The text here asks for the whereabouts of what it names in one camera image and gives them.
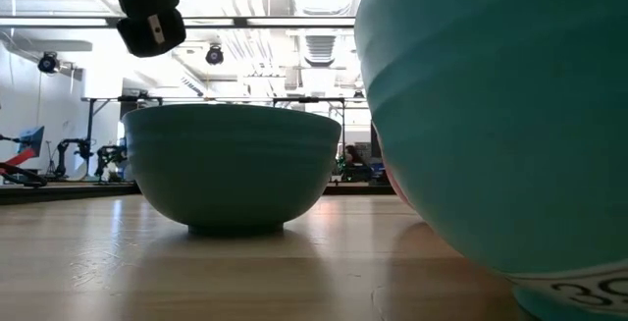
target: large teal bowl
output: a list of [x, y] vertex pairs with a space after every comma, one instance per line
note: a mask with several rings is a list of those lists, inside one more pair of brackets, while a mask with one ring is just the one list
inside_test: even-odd
[[305, 213], [335, 165], [340, 125], [245, 105], [170, 105], [123, 119], [146, 199], [193, 232], [276, 230]]
[[628, 0], [362, 0], [355, 35], [421, 216], [544, 320], [628, 316]]

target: monitor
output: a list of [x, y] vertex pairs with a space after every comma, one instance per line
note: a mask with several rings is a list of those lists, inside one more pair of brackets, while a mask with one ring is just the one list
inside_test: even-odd
[[32, 158], [39, 157], [39, 153], [41, 152], [41, 143], [43, 142], [43, 129], [43, 126], [39, 126], [20, 133], [20, 140], [28, 141], [28, 143], [20, 144], [18, 154], [28, 148], [31, 148], [34, 151], [34, 156]]

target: printed number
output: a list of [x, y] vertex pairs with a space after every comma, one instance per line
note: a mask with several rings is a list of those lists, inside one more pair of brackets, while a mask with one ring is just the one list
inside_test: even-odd
[[576, 290], [576, 291], [578, 291], [578, 293], [575, 294], [575, 296], [570, 297], [569, 299], [574, 300], [576, 302], [580, 302], [580, 303], [586, 304], [586, 305], [591, 305], [591, 306], [609, 306], [609, 305], [612, 305], [612, 300], [610, 300], [608, 298], [605, 298], [605, 297], [602, 297], [602, 296], [595, 295], [595, 294], [593, 294], [593, 292], [591, 290], [589, 290], [587, 288], [584, 288], [582, 286], [568, 284], [568, 283], [563, 283], [563, 284], [552, 285], [551, 288], [554, 289], [555, 291], [559, 291], [559, 292], [563, 292], [566, 289]]
[[[618, 284], [618, 283], [628, 284], [628, 278], [615, 278], [615, 279], [603, 281], [598, 284], [598, 287], [607, 294], [628, 296], [628, 292], [619, 292], [618, 290], [613, 288], [613, 285]], [[623, 301], [624, 303], [628, 303], [628, 299], [624, 299]]]

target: metal frame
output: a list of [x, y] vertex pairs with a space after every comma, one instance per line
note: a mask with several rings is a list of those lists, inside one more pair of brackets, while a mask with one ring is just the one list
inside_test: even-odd
[[[102, 110], [107, 104], [109, 104], [112, 101], [115, 102], [137, 102], [137, 100], [157, 100], [157, 102], [159, 102], [159, 105], [163, 105], [164, 104], [164, 98], [159, 97], [159, 96], [149, 96], [147, 98], [138, 98], [137, 100], [133, 101], [133, 100], [125, 100], [122, 97], [119, 98], [88, 98], [88, 97], [84, 97], [80, 99], [81, 101], [86, 101], [89, 102], [89, 112], [87, 114], [87, 137], [85, 138], [88, 142], [87, 148], [89, 150], [89, 152], [91, 152], [91, 135], [93, 133], [93, 125], [94, 125], [94, 116], [96, 116], [100, 110]], [[95, 107], [97, 102], [103, 102], [102, 105], [98, 106], [98, 108]], [[86, 166], [87, 166], [87, 174], [89, 174], [89, 160], [86, 161]]]
[[[60, 28], [60, 29], [115, 29], [122, 17], [63, 17], [63, 16], [5, 16], [0, 27]], [[353, 29], [354, 17], [188, 17], [183, 18], [187, 29], [241, 29], [241, 28], [309, 28]]]
[[[93, 131], [93, 118], [103, 107], [109, 104], [112, 101], [115, 102], [131, 102], [130, 100], [125, 100], [122, 98], [88, 98], [84, 97], [81, 99], [82, 101], [89, 102], [89, 113], [87, 120], [87, 140], [89, 141], [89, 150], [91, 151], [91, 135]], [[146, 98], [138, 98], [137, 100], [157, 100], [159, 106], [162, 106], [165, 102], [268, 102], [273, 103], [273, 107], [276, 107], [278, 103], [291, 103], [298, 102], [300, 104], [314, 104], [319, 102], [327, 102], [330, 106], [338, 111], [338, 108], [332, 104], [333, 102], [339, 102], [341, 105], [342, 112], [340, 116], [342, 117], [342, 159], [345, 158], [344, 148], [346, 147], [346, 125], [344, 121], [344, 116], [346, 110], [363, 110], [368, 109], [367, 107], [359, 107], [359, 108], [347, 108], [346, 104], [349, 102], [359, 103], [366, 102], [364, 98], [344, 98], [344, 97], [316, 97], [316, 96], [302, 96], [302, 97], [267, 97], [267, 98], [251, 98], [251, 97], [161, 97], [161, 96], [148, 96]], [[103, 102], [98, 108], [95, 108], [96, 102]], [[89, 162], [87, 162], [87, 172], [89, 172]]]

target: wooden table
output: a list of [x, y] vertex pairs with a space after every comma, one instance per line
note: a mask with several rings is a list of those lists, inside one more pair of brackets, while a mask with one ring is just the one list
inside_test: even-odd
[[191, 238], [141, 196], [0, 207], [0, 319], [528, 320], [394, 196], [323, 197], [284, 234]]

